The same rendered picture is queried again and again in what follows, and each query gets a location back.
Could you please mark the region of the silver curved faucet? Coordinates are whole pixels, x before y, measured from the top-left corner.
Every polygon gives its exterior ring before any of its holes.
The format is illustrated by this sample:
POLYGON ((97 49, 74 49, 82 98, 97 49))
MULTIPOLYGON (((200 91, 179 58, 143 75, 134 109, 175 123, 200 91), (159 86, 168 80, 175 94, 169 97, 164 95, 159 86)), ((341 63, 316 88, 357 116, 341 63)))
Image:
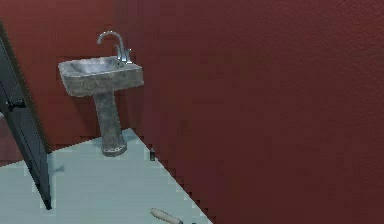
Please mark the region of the silver curved faucet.
POLYGON ((118 43, 115 45, 116 52, 117 52, 117 59, 119 61, 123 62, 123 63, 132 64, 132 61, 131 61, 131 58, 130 58, 131 50, 130 49, 126 49, 124 47, 123 39, 122 39, 121 35, 118 34, 117 32, 115 32, 115 31, 105 31, 105 32, 102 32, 98 36, 98 38, 97 38, 97 43, 101 44, 103 38, 105 36, 108 36, 108 35, 113 35, 113 36, 115 36, 118 39, 118 43))

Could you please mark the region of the beige cylinder roll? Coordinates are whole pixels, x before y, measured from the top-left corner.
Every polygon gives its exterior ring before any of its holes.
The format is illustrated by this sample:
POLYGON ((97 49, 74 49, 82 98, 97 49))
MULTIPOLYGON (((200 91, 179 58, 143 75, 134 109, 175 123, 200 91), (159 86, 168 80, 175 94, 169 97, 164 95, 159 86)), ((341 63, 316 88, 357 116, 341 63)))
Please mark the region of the beige cylinder roll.
POLYGON ((152 208, 150 210, 150 213, 154 217, 156 217, 162 221, 168 222, 169 224, 183 224, 183 222, 179 218, 173 217, 172 215, 170 215, 170 214, 168 214, 162 210, 152 208))

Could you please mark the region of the black room door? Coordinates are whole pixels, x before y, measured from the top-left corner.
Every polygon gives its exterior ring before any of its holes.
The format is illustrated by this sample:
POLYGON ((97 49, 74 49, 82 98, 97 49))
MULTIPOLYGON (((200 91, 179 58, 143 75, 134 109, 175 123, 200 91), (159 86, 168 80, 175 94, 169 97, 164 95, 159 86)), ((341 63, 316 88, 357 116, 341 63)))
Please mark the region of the black room door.
POLYGON ((6 42, 0 37, 0 112, 4 115, 8 127, 23 156, 29 173, 40 193, 47 210, 52 208, 48 162, 45 148, 32 119, 25 96, 17 80, 16 68, 11 63, 6 42), (8 111, 6 101, 23 99, 26 107, 8 111))

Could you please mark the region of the grey stone pedestal sink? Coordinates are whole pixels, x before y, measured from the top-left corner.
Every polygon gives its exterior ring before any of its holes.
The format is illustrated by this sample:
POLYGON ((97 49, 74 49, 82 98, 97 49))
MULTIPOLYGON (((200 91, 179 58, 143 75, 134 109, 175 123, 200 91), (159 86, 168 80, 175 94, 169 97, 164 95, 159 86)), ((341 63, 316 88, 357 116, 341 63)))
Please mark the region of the grey stone pedestal sink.
POLYGON ((73 97, 92 96, 100 133, 101 152, 115 157, 127 150, 114 93, 144 85, 142 67, 115 56, 64 61, 58 64, 66 92, 73 97))

